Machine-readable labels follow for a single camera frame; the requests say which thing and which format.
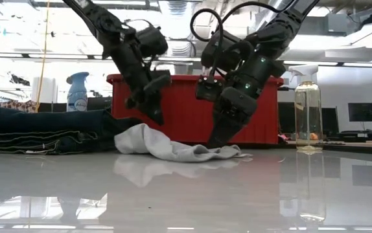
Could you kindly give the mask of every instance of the denim pants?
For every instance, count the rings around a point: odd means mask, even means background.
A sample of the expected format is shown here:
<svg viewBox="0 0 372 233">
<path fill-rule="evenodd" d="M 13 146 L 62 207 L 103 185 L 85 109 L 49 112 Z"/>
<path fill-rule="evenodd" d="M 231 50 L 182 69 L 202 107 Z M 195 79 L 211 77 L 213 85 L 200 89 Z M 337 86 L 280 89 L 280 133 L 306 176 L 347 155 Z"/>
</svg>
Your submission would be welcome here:
<svg viewBox="0 0 372 233">
<path fill-rule="evenodd" d="M 65 155 L 116 150 L 113 138 L 140 124 L 107 111 L 24 113 L 0 107 L 0 153 Z"/>
</svg>

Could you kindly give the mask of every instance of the black cable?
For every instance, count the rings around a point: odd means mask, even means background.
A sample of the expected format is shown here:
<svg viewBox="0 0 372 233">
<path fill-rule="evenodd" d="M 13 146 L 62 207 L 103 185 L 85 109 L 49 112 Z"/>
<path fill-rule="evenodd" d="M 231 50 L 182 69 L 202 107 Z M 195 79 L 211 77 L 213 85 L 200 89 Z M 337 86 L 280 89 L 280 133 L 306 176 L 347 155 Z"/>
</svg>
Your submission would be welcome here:
<svg viewBox="0 0 372 233">
<path fill-rule="evenodd" d="M 194 58 L 194 57 L 196 57 L 196 45 L 193 43 L 193 41 L 191 39 L 188 39 L 187 41 L 192 45 L 193 58 Z"/>
<path fill-rule="evenodd" d="M 238 49 L 240 51 L 240 53 L 242 53 L 242 50 L 240 50 L 240 47 L 242 47 L 242 46 L 247 46 L 245 51 L 249 52 L 248 57 L 246 58 L 246 61 L 252 59 L 255 56 L 255 49 L 249 41 L 242 40 L 242 41 L 230 46 L 230 48 L 228 48 L 228 50 Z M 234 70 L 234 71 L 231 71 L 231 74 L 240 72 L 241 70 L 246 69 L 247 66 L 252 65 L 251 63 L 247 63 L 246 61 L 243 64 L 241 62 L 239 68 Z"/>
<path fill-rule="evenodd" d="M 149 27 L 154 27 L 151 22 L 149 22 L 148 20 L 145 20 L 145 19 L 126 19 L 126 20 L 124 20 L 124 24 L 127 25 L 127 23 L 135 22 L 135 21 L 144 21 L 144 22 L 148 23 Z"/>
<path fill-rule="evenodd" d="M 190 27 L 191 27 L 191 32 L 193 34 L 194 37 L 196 37 L 198 40 L 200 41 L 205 41 L 205 42 L 208 42 L 210 41 L 210 39 L 204 39 L 204 38 L 201 38 L 193 29 L 193 24 L 194 24 L 194 21 L 196 20 L 196 18 L 204 13 L 204 12 L 208 12 L 208 13 L 211 13 L 212 15 L 214 15 L 216 17 L 216 19 L 218 20 L 218 23 L 219 23 L 219 41 L 218 41 L 218 46 L 216 47 L 216 50 L 215 50 L 215 58 L 213 60 L 213 64 L 212 64 L 212 69 L 211 69 L 211 72 L 209 73 L 209 77 L 212 78 L 215 76 L 215 72 L 216 72 L 216 68 L 218 66 L 218 60 L 219 60 L 219 57 L 222 53 L 222 44 L 224 42 L 224 26 L 222 24 L 222 19 L 220 18 L 218 12 L 212 10 L 212 9 L 208 9 L 208 8 L 204 8 L 204 9 L 200 9 L 198 10 L 196 13 L 194 13 L 194 15 L 192 16 L 191 18 L 191 24 L 190 24 Z"/>
<path fill-rule="evenodd" d="M 355 20 L 353 19 L 353 17 L 350 16 L 350 15 L 347 15 L 347 17 L 349 17 L 349 18 L 353 21 L 353 23 L 362 24 L 361 22 L 357 22 L 357 21 L 355 21 Z"/>
<path fill-rule="evenodd" d="M 237 10 L 241 9 L 242 7 L 245 7 L 245 6 L 259 6 L 259 7 L 263 7 L 263 8 L 266 8 L 268 10 L 271 10 L 272 12 L 274 13 L 281 13 L 281 12 L 284 12 L 285 10 L 287 10 L 290 6 L 292 6 L 296 1 L 298 0 L 291 0 L 290 3 L 287 4 L 286 7 L 284 7 L 283 9 L 281 10 L 277 10 L 276 8 L 272 7 L 271 5 L 268 5 L 268 4 L 265 4 L 265 3 L 260 3 L 260 2 L 255 2 L 255 1 L 249 1 L 249 2 L 245 2 L 245 3 L 241 3 L 237 6 L 235 6 L 234 8 L 232 8 L 227 14 L 226 16 L 221 20 L 221 23 L 219 23 L 219 25 L 223 25 L 224 22 L 233 14 L 235 13 Z M 215 14 L 218 14 L 217 12 L 215 12 L 214 10 L 211 10 L 211 11 L 207 11 L 206 9 L 201 9 L 199 11 L 197 11 L 193 16 L 192 16 L 192 19 L 191 19 L 191 25 L 190 25 L 190 28 L 191 28 L 191 32 L 193 34 L 193 36 L 200 40 L 200 41 L 203 41 L 203 42 L 209 42 L 210 41 L 210 38 L 202 38 L 200 37 L 196 31 L 194 30 L 193 28 L 193 24 L 194 24 L 194 20 L 196 19 L 196 17 L 202 13 L 202 12 L 210 12 L 210 13 L 215 13 Z"/>
</svg>

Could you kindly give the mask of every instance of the spray bottle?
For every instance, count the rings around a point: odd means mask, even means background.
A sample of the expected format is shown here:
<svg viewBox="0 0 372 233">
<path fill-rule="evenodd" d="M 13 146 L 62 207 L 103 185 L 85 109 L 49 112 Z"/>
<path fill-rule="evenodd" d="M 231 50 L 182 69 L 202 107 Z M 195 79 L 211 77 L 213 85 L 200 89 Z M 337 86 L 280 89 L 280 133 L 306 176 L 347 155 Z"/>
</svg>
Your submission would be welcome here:
<svg viewBox="0 0 372 233">
<path fill-rule="evenodd" d="M 87 89 L 85 88 L 88 72 L 78 72 L 71 75 L 67 79 L 67 83 L 71 84 L 68 92 L 67 111 L 87 111 Z"/>
<path fill-rule="evenodd" d="M 318 65 L 290 67 L 298 86 L 294 106 L 296 110 L 297 150 L 305 153 L 320 152 L 323 149 L 323 124 L 321 118 L 321 92 L 316 84 Z"/>
</svg>

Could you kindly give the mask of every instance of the red plastic crate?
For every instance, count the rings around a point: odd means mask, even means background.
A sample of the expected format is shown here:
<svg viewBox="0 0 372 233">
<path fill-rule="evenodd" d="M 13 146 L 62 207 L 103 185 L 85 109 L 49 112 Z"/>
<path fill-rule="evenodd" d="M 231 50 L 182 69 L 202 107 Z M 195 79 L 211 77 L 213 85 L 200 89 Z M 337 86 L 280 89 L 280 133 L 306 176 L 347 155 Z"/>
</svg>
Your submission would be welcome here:
<svg viewBox="0 0 372 233">
<path fill-rule="evenodd" d="M 115 118 L 137 117 L 151 128 L 164 132 L 178 142 L 206 143 L 212 131 L 212 103 L 195 98 L 199 76 L 172 75 L 172 85 L 162 89 L 161 106 L 165 124 L 159 126 L 136 109 L 126 109 L 128 86 L 120 74 L 111 74 L 107 81 L 113 85 L 112 115 Z M 258 108 L 251 122 L 231 143 L 277 144 L 277 88 L 283 79 L 271 77 L 257 100 Z"/>
</svg>

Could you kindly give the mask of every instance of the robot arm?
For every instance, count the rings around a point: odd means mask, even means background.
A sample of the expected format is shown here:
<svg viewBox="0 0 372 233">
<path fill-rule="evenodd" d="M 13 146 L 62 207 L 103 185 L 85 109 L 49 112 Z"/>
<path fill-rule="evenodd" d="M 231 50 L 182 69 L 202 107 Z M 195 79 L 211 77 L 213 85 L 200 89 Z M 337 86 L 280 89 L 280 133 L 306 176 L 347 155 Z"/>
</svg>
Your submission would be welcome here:
<svg viewBox="0 0 372 233">
<path fill-rule="evenodd" d="M 169 71 L 151 71 L 143 58 L 164 54 L 168 45 L 160 28 L 149 25 L 137 32 L 91 0 L 63 0 L 78 14 L 92 35 L 104 47 L 103 59 L 110 57 L 128 84 L 131 96 L 127 108 L 137 108 L 162 125 L 160 89 L 170 83 Z"/>
<path fill-rule="evenodd" d="M 263 29 L 243 40 L 223 32 L 222 26 L 213 34 L 202 53 L 201 63 L 204 67 L 227 73 L 220 81 L 202 76 L 196 88 L 197 99 L 214 102 L 214 128 L 209 147 L 225 145 L 247 125 L 269 77 L 284 74 L 284 65 L 276 59 L 295 38 L 307 14 L 319 0 L 309 1 L 307 5 L 306 0 L 292 1 Z M 223 43 L 219 43 L 221 34 Z M 215 53 L 218 45 L 222 47 L 220 55 Z M 215 59 L 218 60 L 217 67 L 213 67 Z"/>
</svg>

